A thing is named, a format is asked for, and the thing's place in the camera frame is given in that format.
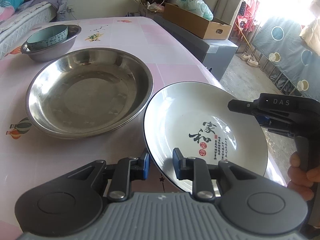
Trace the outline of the person's right hand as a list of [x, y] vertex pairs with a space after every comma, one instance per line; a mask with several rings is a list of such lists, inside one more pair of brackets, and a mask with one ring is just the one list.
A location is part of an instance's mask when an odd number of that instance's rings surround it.
[[287, 187], [300, 194], [305, 201], [310, 201], [314, 197], [311, 187], [314, 183], [319, 183], [319, 167], [313, 168], [308, 172], [300, 169], [300, 158], [297, 152], [290, 157], [290, 167], [287, 172], [290, 182]]

